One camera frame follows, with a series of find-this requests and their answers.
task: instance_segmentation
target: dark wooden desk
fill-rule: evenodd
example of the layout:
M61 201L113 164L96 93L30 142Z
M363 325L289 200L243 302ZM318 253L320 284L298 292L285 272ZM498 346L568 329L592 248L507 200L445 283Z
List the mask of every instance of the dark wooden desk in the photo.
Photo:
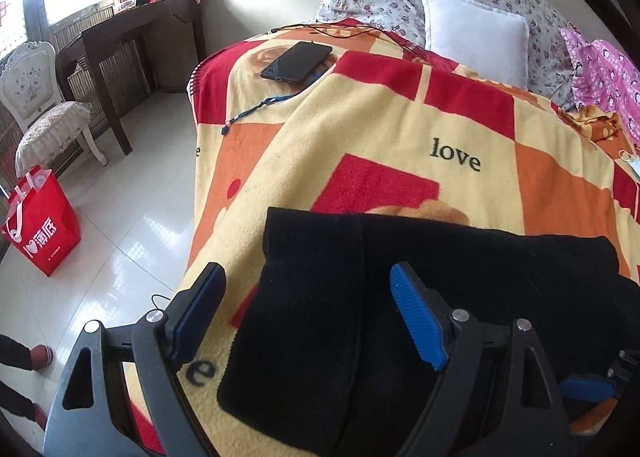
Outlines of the dark wooden desk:
M156 89L151 60L146 52L142 35L151 24L165 15L172 14L193 27L193 42L198 61L206 58L200 6L195 0L161 0L154 4L143 5L115 14L112 18L100 22L82 31L80 36L67 45L56 57L56 72L65 100L73 101L75 96L68 78L76 71L76 65L84 58L86 67L94 81L95 91L102 105L113 133L125 154L131 153L131 145L124 132L120 118L113 106L107 83L100 70L100 62L110 58L121 42L133 40L138 49L142 71L151 91Z

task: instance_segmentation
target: pillow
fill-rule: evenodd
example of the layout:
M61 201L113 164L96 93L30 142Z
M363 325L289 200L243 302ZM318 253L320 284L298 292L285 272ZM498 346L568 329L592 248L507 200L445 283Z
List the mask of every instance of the pillow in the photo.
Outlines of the pillow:
M322 0L316 20L332 23L345 18L393 31L403 38L424 45L424 18L407 0Z
M517 14L474 0L422 0L425 49L483 78L527 90L529 27Z
M640 144L640 72L611 43L589 43L577 30L561 29L574 65L576 106L594 104L617 111L634 143Z
M424 23L422 0L407 0ZM565 110L574 107L573 68L559 28L569 21L544 0L476 0L519 14L529 23L529 91L549 98Z

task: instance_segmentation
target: red and orange patterned blanket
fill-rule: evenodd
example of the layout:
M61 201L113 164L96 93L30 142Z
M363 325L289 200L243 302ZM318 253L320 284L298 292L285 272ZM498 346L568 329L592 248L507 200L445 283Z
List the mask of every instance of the red and orange patterned blanket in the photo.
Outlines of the red and orange patterned blanket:
M334 48L328 71L221 135L232 116L300 89L260 77L300 40ZM180 289L209 261L225 267L228 287L198 353L215 372L181 380L221 455L304 454L244 425L216 400L264 264L269 206L439 218L520 235L605 235L620 273L639 279L638 184L618 159L634 148L615 114L565 114L542 96L482 80L353 20L240 42L199 65L190 89L196 229Z

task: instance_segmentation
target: black smartphone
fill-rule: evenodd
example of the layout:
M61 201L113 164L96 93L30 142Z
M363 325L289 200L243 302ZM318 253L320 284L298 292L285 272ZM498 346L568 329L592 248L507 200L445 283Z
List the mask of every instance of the black smartphone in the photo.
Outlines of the black smartphone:
M333 49L328 45L312 42L298 42L273 61L260 75L267 80L298 83L330 55Z

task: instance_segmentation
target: tiled floor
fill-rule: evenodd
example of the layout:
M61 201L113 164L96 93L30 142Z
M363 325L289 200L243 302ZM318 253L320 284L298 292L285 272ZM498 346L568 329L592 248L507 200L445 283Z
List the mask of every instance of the tiled floor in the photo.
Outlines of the tiled floor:
M0 263L0 333L56 353L39 373L0 365L0 379L45 410L82 326L90 319L107 327L137 321L153 308L153 293L171 297L186 268L196 142L188 98L155 94L122 122L130 155L108 130L96 140L106 167L83 153L60 177L78 214L80 244L50 278L13 247ZM42 449L35 423L4 414Z

